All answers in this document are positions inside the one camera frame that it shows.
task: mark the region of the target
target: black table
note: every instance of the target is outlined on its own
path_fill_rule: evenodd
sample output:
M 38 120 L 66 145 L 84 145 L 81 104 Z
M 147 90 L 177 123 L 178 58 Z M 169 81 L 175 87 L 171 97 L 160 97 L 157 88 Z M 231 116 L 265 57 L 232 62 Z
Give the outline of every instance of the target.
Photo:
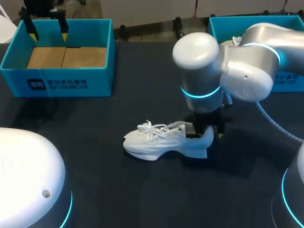
M 58 148 L 72 183 L 74 228 L 273 227 L 271 197 L 300 144 L 254 104 L 235 100 L 235 122 L 208 159 L 172 152 L 147 162 L 124 151 L 122 137 L 146 119 L 169 124 L 191 115 L 173 45 L 117 43 L 112 97 L 14 98 L 0 77 L 0 126 L 39 133 Z M 0 59 L 6 48 L 0 46 Z M 262 106 L 304 138 L 303 99 L 271 94 Z

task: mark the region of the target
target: cyan storage bin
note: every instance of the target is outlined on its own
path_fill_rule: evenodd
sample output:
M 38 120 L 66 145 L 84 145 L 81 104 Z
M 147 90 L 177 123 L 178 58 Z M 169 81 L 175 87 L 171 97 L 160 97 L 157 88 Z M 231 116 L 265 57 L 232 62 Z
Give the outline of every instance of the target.
M 241 37 L 252 25 L 267 22 L 285 28 L 304 31 L 304 23 L 299 16 L 239 16 L 214 17 L 209 19 L 208 33 L 219 44 L 232 37 Z M 303 92 L 304 76 L 288 72 L 278 72 L 272 92 Z
M 16 97 L 110 96 L 115 39 L 110 19 L 67 20 L 63 41 L 58 20 L 34 20 L 35 42 L 21 21 L 0 71 Z M 34 47 L 107 47 L 105 67 L 26 69 Z

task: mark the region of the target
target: small hole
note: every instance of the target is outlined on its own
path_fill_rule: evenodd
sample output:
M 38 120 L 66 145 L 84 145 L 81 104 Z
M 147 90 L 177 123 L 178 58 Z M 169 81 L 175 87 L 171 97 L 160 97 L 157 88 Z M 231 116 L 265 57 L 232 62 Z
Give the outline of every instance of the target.
M 51 193 L 48 190 L 43 190 L 42 195 L 45 198 L 50 198 L 51 197 Z

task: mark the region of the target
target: blue led ring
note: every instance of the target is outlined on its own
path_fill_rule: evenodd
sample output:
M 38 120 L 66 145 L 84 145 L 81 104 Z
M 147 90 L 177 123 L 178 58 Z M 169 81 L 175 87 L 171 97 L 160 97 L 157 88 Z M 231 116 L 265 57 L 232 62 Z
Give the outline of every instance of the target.
M 189 96 L 189 97 L 192 97 L 192 98 L 206 98 L 206 97 L 209 97 L 209 96 L 214 95 L 219 89 L 220 89 L 220 86 L 219 86 L 216 90 L 214 90 L 213 92 L 211 92 L 211 93 L 209 93 L 209 94 L 201 95 L 201 96 L 196 96 L 196 95 L 188 94 L 188 93 L 181 87 L 182 92 L 183 92 L 185 95 L 187 95 L 187 96 Z
M 294 218 L 294 220 L 297 222 L 297 224 L 299 224 L 299 226 L 301 226 L 302 228 L 304 228 L 304 226 L 302 225 L 302 223 L 295 217 L 295 215 L 293 214 L 293 212 L 290 210 L 290 208 L 289 208 L 289 206 L 287 204 L 287 201 L 285 199 L 285 195 L 284 195 L 284 178 L 285 178 L 285 175 L 287 173 L 287 170 L 285 171 L 283 179 L 282 179 L 282 195 L 283 195 L 283 200 L 284 200 L 284 203 L 285 203 L 285 205 L 287 207 L 287 210 L 289 211 L 289 213 L 291 214 L 291 216 Z
M 62 228 L 62 227 L 66 224 L 67 219 L 68 219 L 68 217 L 69 217 L 69 215 L 70 215 L 70 213 L 71 213 L 72 203 L 73 203 L 73 194 L 72 194 L 72 192 L 71 192 L 71 204 L 70 204 L 70 209 L 68 210 L 68 213 L 67 213 L 67 215 L 66 215 L 66 219 L 63 221 L 62 225 L 61 225 L 59 228 Z
M 279 56 L 279 53 L 276 50 L 274 50 L 272 47 L 268 46 L 267 44 L 248 43 L 248 44 L 244 44 L 243 46 L 261 46 L 261 47 L 267 48 L 267 49 L 271 50 L 277 56 L 277 58 L 279 59 L 279 64 L 281 64 L 281 58 Z

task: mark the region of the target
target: white sneaker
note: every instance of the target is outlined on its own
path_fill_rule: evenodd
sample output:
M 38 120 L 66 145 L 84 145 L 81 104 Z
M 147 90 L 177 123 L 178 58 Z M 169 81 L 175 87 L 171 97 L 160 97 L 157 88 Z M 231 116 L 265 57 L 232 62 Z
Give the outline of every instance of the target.
M 206 148 L 213 141 L 211 126 L 200 138 L 186 138 L 186 126 L 193 127 L 191 123 L 178 121 L 152 126 L 150 121 L 147 122 L 124 137 L 123 147 L 132 156 L 154 161 L 168 151 L 177 151 L 187 157 L 207 158 Z

